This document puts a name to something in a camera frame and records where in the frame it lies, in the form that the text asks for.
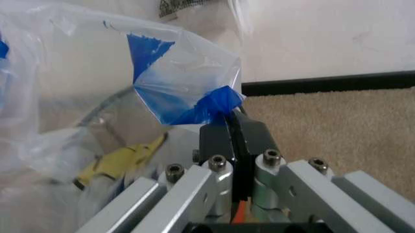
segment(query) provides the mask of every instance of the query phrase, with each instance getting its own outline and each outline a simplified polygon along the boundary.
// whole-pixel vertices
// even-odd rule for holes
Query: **hex socket screw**
[[[277,166],[281,162],[281,153],[278,150],[268,149],[262,154],[262,159],[268,166]]]
[[[212,171],[223,171],[226,167],[226,158],[220,154],[213,155],[209,158],[209,169]]]
[[[200,150],[194,149],[192,152],[192,160],[194,164],[198,164],[200,162]]]
[[[326,175],[329,169],[328,163],[321,158],[311,158],[309,164],[323,175]]]
[[[170,164],[166,167],[166,180],[176,183],[185,174],[185,169],[180,164]]]

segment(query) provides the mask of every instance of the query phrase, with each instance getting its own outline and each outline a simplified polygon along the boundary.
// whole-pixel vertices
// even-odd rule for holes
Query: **yellow object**
[[[97,175],[105,175],[114,180],[121,178],[127,171],[136,170],[144,166],[166,138],[167,133],[157,138],[151,144],[137,144],[104,155],[86,167],[76,177],[74,184],[83,189]]]

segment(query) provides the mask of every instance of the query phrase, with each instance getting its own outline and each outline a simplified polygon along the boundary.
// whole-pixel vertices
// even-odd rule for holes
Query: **beige carpet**
[[[244,107],[288,161],[363,170],[415,201],[415,88],[249,97]]]

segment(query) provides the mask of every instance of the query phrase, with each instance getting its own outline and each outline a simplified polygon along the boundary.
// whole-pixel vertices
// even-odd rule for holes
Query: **black mesh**
[[[208,1],[211,0],[161,0],[159,16],[161,18],[187,7],[203,5]]]

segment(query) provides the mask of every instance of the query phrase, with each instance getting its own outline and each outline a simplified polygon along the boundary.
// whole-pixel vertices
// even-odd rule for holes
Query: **blue plastic bag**
[[[163,41],[127,35],[134,88],[162,124],[201,124],[229,114],[243,96],[232,89],[240,79],[239,59],[186,31]]]

